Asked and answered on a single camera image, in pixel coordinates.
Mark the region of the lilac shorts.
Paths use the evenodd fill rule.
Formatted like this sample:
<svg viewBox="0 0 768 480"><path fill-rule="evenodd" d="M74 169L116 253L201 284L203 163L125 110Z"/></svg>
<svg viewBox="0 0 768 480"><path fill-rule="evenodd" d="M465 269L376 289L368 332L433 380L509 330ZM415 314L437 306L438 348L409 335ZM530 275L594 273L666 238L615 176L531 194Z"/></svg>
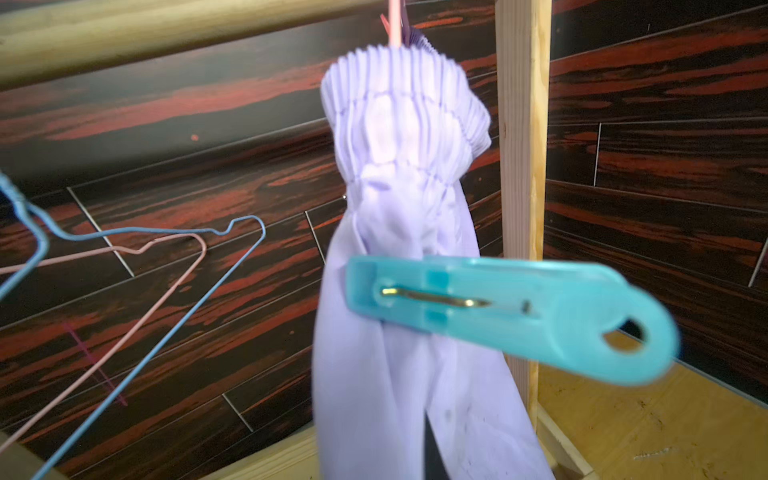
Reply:
<svg viewBox="0 0 768 480"><path fill-rule="evenodd" d="M325 257L312 359L327 479L549 479L500 352L362 317L345 302L357 255L475 257L460 180L491 144L461 66L414 34L339 58L321 97L347 208Z"/></svg>

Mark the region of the pink clothespin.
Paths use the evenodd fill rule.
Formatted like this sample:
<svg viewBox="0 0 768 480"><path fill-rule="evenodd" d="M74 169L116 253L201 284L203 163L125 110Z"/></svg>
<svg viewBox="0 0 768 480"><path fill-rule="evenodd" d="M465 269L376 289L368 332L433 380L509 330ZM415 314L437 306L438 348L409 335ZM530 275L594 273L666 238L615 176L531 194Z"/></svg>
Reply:
<svg viewBox="0 0 768 480"><path fill-rule="evenodd" d="M379 18L380 18L380 21L381 21L381 23L382 23L386 33L389 35L391 33L391 26L390 26L390 23L389 23L387 17L382 13L382 14L380 14Z"/></svg>

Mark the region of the cyan clothespin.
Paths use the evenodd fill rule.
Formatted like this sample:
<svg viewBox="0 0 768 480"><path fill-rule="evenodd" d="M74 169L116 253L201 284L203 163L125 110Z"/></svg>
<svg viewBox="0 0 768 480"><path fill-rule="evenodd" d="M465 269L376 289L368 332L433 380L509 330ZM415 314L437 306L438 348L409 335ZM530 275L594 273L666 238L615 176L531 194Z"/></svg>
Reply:
<svg viewBox="0 0 768 480"><path fill-rule="evenodd" d="M651 383L680 350L666 307L598 263L356 256L345 276L357 314L605 383Z"/></svg>

